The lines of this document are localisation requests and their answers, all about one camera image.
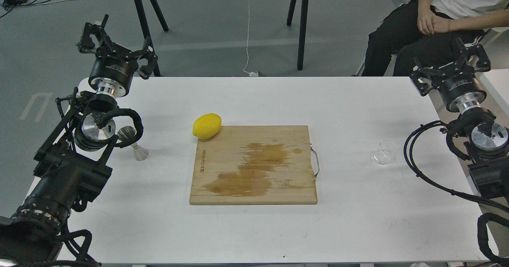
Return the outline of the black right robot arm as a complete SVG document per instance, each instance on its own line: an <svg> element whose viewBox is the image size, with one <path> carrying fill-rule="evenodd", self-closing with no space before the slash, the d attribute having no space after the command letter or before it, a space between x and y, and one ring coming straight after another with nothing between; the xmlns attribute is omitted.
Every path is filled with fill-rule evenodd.
<svg viewBox="0 0 509 267"><path fill-rule="evenodd" d="M458 118L449 123L438 120L421 125L407 137L404 158L415 175L428 184L453 196L508 212L508 207L494 201L500 197L508 199L508 129L496 123L496 116L481 106L487 93L475 76L476 72L491 69L490 60L482 45L466 47L458 37L455 42L459 57L454 62L435 69L422 66L415 57L417 68L409 77L421 96L438 91L445 108L458 113ZM418 168L413 158L414 145L420 135L433 127L440 127L445 134L449 151L470 162L468 171L479 195L445 188Z"/></svg>

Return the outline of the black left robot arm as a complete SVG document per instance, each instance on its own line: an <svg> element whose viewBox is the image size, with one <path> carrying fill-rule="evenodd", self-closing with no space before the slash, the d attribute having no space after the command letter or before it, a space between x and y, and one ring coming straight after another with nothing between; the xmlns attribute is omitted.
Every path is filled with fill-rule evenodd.
<svg viewBox="0 0 509 267"><path fill-rule="evenodd" d="M107 161L113 149L141 139L140 115L118 107L117 99L129 93L134 73L146 80L158 61L149 34L138 51L114 43L105 32L108 18L86 23L78 43L80 53L95 55L92 91L75 88L56 100L70 106L34 157L39 182L13 216L1 218L2 267L101 265L88 253L91 232L71 232L68 219L102 192L112 175Z"/></svg>

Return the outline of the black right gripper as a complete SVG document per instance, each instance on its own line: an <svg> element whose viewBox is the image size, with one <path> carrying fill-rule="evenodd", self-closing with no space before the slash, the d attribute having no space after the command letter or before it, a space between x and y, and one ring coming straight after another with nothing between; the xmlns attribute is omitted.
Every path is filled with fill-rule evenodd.
<svg viewBox="0 0 509 267"><path fill-rule="evenodd" d="M491 61L481 44L466 47L459 37L455 44L460 49L456 61L438 68L425 67L414 58L415 67L409 77L420 96L438 91L445 108L452 113L464 113L480 107L487 93L482 89L475 73L491 70Z"/></svg>

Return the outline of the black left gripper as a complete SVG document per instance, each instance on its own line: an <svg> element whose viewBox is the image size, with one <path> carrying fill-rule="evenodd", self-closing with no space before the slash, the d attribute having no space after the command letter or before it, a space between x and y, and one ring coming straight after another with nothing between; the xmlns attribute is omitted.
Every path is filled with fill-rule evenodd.
<svg viewBox="0 0 509 267"><path fill-rule="evenodd" d="M124 97L129 94L134 73L147 80L157 66L158 56L149 35L138 51L113 48L113 41L104 29L108 19L109 15L106 14L100 24L84 24L78 51L96 57L88 84L99 92L99 87L108 83L113 86L114 98Z"/></svg>

